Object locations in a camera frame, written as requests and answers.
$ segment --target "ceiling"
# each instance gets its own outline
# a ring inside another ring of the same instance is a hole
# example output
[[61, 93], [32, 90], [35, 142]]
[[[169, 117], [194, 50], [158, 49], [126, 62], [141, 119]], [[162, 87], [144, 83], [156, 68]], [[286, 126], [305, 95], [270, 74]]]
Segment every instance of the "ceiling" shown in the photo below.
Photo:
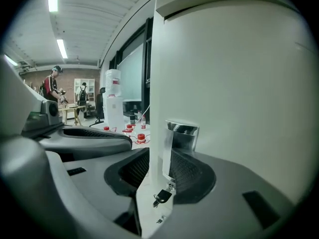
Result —
[[[18, 71], [49, 69], [51, 65], [98, 68], [105, 49], [142, 0], [58, 0], [58, 12], [49, 12], [48, 0], [30, 0], [7, 33], [3, 45]], [[56, 39], [63, 39], [63, 59]]]

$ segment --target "man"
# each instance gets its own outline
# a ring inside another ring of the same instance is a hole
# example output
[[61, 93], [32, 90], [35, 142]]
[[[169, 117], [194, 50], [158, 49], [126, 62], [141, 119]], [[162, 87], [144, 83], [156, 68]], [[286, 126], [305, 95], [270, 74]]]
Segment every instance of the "man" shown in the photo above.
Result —
[[42, 93], [43, 96], [51, 101], [58, 102], [60, 100], [63, 102], [61, 97], [59, 96], [59, 91], [57, 89], [56, 78], [63, 73], [63, 70], [59, 66], [55, 66], [52, 68], [51, 74], [45, 78], [42, 83]]
[[[88, 100], [88, 92], [86, 90], [86, 83], [85, 82], [82, 83], [82, 86], [78, 87], [75, 94], [76, 94], [75, 98], [76, 98], [77, 104], [79, 106], [86, 106], [86, 101]], [[81, 108], [81, 111], [84, 113], [84, 121], [86, 121], [87, 109]], [[80, 109], [76, 109], [76, 113], [79, 115]]]

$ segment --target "red cap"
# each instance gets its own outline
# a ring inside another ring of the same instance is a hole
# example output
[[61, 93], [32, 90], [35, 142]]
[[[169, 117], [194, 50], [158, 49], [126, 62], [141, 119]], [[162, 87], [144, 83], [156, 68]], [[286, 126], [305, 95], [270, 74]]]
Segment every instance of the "red cap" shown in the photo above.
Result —
[[139, 133], [138, 134], [138, 140], [144, 140], [145, 139], [145, 134]]

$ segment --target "cable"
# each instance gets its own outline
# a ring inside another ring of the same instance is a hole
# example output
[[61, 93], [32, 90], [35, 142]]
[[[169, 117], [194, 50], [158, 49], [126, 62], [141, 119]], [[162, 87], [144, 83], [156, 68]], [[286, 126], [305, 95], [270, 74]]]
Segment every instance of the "cable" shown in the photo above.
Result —
[[140, 119], [137, 121], [137, 122], [139, 122], [142, 118], [143, 118], [143, 115], [148, 111], [148, 109], [150, 108], [150, 105], [149, 105], [149, 107], [145, 110], [145, 112], [142, 114], [142, 116], [140, 117]]

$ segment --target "wooden table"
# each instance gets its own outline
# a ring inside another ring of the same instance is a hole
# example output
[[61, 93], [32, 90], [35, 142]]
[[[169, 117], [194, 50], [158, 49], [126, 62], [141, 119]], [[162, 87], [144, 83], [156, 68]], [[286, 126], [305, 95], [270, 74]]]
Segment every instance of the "wooden table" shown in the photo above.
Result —
[[79, 122], [80, 125], [81, 124], [81, 121], [79, 119], [79, 116], [76, 112], [76, 109], [79, 109], [79, 108], [85, 108], [86, 106], [78, 106], [78, 105], [74, 105], [74, 106], [70, 106], [70, 107], [64, 107], [64, 108], [59, 108], [59, 111], [62, 112], [63, 116], [64, 116], [64, 124], [67, 125], [67, 121], [68, 121], [68, 112], [73, 110], [74, 111], [74, 122], [75, 122], [75, 125], [77, 125], [77, 123]]

